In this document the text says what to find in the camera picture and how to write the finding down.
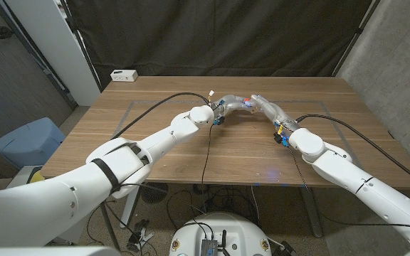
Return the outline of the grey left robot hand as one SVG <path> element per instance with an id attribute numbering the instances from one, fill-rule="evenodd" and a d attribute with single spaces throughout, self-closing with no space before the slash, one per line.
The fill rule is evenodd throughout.
<path id="1" fill-rule="evenodd" d="M 245 110 L 251 111 L 251 99 L 235 95 L 223 96 L 220 100 L 212 102 L 210 107 L 214 112 L 214 125 L 220 125 L 224 122 L 225 116 L 232 111 Z"/>

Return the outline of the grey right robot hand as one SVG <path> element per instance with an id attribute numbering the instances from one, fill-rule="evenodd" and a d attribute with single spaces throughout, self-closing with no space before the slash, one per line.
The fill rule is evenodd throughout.
<path id="1" fill-rule="evenodd" d="M 251 95 L 251 100 L 253 106 L 263 112 L 272 123 L 279 124 L 292 132 L 300 128 L 298 123 L 287 115 L 277 104 L 267 101 L 266 98 L 260 95 Z"/>

